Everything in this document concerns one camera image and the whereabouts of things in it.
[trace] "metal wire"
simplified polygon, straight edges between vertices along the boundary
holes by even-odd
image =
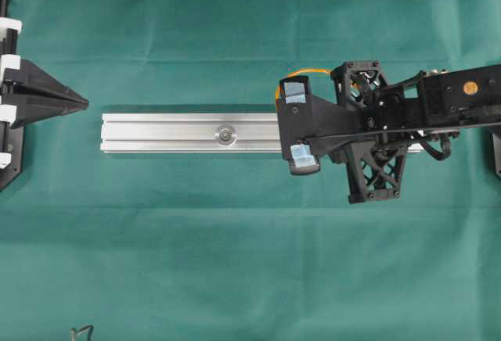
[[[71,341],[75,341],[79,335],[83,335],[87,332],[87,341],[92,341],[92,332],[94,332],[94,325],[86,325],[84,328],[70,330]]]

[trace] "white clip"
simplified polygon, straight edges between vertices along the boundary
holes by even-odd
[[[306,144],[296,144],[290,146],[290,153],[296,167],[315,166],[315,157],[310,152],[310,146]]]
[[[0,170],[5,169],[10,164],[12,158],[10,153],[0,152]]]
[[[0,84],[3,82],[5,69],[19,70],[21,68],[21,57],[16,54],[4,54],[0,56]]]
[[[17,106],[15,105],[3,105],[2,97],[0,96],[0,122],[7,122],[8,124],[13,124],[16,120]]]
[[[17,19],[0,17],[0,40],[7,37],[7,30],[15,30],[18,34],[23,29],[23,22]]]

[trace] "orange sticker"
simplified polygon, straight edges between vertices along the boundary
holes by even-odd
[[[469,96],[478,92],[478,84],[474,81],[467,81],[463,86],[463,91]]]

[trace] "metal bolt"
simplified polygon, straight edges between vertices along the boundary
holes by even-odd
[[[233,137],[233,133],[227,128],[224,130],[221,130],[221,132],[219,133],[219,138],[223,142],[229,142],[230,140],[232,140],[232,137]]]
[[[374,126],[376,126],[376,121],[370,117],[367,119],[367,127],[369,128],[374,128]]]

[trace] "green fabric surface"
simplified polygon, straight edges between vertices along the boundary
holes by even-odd
[[[390,81],[501,62],[501,0],[10,0],[18,53],[90,100],[27,128],[0,193],[0,339],[501,338],[501,181],[484,131],[349,206],[343,166],[99,151],[117,104],[269,104],[303,66]],[[312,77],[333,98],[329,79]]]

